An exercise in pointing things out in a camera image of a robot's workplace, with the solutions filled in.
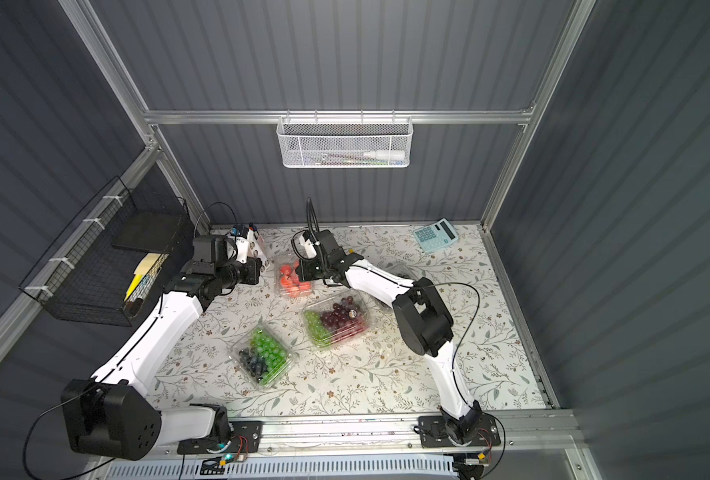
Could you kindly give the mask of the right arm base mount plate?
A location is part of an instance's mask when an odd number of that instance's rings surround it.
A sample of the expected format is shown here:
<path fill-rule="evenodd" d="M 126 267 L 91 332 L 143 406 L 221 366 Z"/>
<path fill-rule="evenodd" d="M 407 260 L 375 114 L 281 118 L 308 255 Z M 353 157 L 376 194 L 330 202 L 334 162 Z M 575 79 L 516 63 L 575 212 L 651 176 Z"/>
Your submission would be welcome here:
<path fill-rule="evenodd" d="M 491 415 L 484 414 L 468 432 L 460 435 L 460 430 L 448 426 L 441 415 L 425 415 L 417 419 L 413 432 L 419 436 L 423 448 L 451 447 L 498 447 L 502 443 L 503 429 Z"/>

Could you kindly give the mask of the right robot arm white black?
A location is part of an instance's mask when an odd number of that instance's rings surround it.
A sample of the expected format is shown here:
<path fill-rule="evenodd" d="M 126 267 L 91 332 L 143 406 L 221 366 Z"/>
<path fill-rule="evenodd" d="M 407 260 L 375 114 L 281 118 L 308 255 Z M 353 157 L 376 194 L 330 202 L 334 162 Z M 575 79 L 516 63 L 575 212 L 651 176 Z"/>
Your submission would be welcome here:
<path fill-rule="evenodd" d="M 447 438 L 457 445 L 470 442 L 483 410 L 457 373 L 454 320 L 436 285 L 424 277 L 398 277 L 357 253 L 345 252 L 328 230 L 298 232 L 291 247 L 299 258 L 296 271 L 301 280 L 344 286 L 392 307 L 403 342 L 428 365 Z"/>

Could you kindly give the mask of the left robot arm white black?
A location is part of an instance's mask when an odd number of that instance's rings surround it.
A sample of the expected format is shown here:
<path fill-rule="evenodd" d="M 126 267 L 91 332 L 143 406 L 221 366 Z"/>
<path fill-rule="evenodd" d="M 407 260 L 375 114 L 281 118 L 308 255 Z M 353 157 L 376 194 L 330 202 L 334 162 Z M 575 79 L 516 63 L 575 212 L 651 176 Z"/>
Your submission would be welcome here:
<path fill-rule="evenodd" d="M 239 284 L 256 285 L 267 262 L 251 225 L 193 241 L 193 257 L 164 288 L 157 305 L 118 352 L 86 380 L 63 390 L 61 408 L 72 451 L 140 460 L 158 446 L 196 446 L 222 453 L 234 436 L 216 404 L 159 410 L 146 398 L 155 375 L 192 323 Z"/>

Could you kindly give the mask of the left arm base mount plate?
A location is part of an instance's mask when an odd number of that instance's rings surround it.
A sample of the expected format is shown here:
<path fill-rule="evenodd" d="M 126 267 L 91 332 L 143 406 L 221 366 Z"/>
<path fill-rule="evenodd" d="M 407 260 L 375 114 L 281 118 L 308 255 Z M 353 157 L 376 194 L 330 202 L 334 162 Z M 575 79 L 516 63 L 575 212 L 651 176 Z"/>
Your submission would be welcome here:
<path fill-rule="evenodd" d="M 229 421 L 209 436 L 181 441 L 178 455 L 217 455 L 256 453 L 262 439 L 264 423 L 261 421 Z"/>

